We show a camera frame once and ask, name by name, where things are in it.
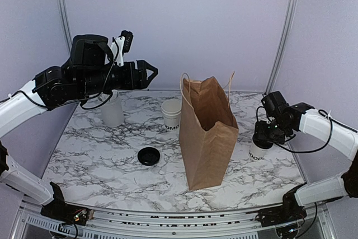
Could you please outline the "brown paper takeout bag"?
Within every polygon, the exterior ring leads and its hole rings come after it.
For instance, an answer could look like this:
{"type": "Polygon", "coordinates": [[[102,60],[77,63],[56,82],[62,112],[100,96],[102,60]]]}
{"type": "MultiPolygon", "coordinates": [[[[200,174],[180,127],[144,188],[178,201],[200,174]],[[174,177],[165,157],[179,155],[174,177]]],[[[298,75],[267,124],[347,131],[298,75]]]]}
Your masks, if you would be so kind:
{"type": "Polygon", "coordinates": [[[179,142],[190,190],[221,185],[238,139],[231,91],[215,77],[196,81],[183,73],[179,142]]]}

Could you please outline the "white paper cup with print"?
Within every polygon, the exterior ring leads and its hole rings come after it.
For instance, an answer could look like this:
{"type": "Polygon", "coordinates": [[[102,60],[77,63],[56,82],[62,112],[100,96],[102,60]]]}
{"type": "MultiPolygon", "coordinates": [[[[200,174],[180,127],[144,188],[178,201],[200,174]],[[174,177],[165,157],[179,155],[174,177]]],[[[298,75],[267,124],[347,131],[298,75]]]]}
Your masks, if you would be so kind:
{"type": "Polygon", "coordinates": [[[270,148],[261,148],[252,142],[249,149],[249,157],[254,161],[262,160],[269,150],[270,148]]]}

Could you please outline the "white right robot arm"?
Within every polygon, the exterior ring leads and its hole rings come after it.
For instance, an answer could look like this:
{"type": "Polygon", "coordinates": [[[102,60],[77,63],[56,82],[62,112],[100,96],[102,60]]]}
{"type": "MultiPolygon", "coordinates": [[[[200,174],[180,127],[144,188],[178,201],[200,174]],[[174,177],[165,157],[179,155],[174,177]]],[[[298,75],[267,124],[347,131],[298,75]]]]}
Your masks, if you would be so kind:
{"type": "Polygon", "coordinates": [[[261,100],[266,119],[257,119],[249,151],[251,158],[260,160],[273,146],[295,155],[310,155],[332,148],[350,162],[347,171],[328,178],[299,185],[282,198],[277,216],[289,221],[298,211],[317,202],[348,196],[357,198],[357,129],[336,119],[323,109],[299,102],[289,104],[281,92],[265,95],[261,100]],[[294,151],[286,146],[296,135],[306,134],[323,144],[315,149],[294,151]]]}

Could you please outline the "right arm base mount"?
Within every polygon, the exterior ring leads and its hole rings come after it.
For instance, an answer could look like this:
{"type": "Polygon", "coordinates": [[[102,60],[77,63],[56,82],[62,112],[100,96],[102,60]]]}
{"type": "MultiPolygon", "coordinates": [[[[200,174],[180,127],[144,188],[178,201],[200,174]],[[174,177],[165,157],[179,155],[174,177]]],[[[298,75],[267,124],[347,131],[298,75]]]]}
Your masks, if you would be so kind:
{"type": "Polygon", "coordinates": [[[255,216],[255,220],[259,221],[262,227],[268,227],[304,219],[306,217],[307,213],[304,207],[296,205],[279,205],[276,207],[260,209],[255,216]]]}

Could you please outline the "black plastic cup lid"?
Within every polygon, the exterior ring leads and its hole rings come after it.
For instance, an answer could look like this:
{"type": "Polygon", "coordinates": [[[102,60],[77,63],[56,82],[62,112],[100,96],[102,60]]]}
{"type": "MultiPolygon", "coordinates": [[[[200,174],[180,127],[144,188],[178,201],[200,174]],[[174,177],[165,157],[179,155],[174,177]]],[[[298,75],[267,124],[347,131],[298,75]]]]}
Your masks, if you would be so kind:
{"type": "Polygon", "coordinates": [[[255,144],[255,146],[261,149],[270,149],[273,146],[272,142],[256,138],[253,138],[253,143],[255,144]]]}

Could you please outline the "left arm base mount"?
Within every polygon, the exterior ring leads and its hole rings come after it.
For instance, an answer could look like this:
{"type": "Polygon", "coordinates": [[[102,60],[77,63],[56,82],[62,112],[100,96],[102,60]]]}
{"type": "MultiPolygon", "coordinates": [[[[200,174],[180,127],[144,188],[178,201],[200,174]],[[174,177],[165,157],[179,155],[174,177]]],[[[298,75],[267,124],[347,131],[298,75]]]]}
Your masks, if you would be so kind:
{"type": "Polygon", "coordinates": [[[54,200],[48,205],[42,206],[41,215],[63,221],[66,224],[86,225],[90,216],[88,208],[66,203],[61,191],[55,191],[53,198],[54,200]]]}

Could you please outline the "stack of white paper cups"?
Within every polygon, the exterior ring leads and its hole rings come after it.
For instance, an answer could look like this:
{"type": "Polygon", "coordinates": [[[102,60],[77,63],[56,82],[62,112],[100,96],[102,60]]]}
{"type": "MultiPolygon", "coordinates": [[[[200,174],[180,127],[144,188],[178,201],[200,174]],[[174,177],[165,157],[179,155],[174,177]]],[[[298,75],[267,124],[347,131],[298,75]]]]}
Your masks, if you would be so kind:
{"type": "Polygon", "coordinates": [[[177,130],[180,126],[182,101],[169,99],[162,103],[161,111],[164,118],[164,127],[169,131],[177,130]]]}

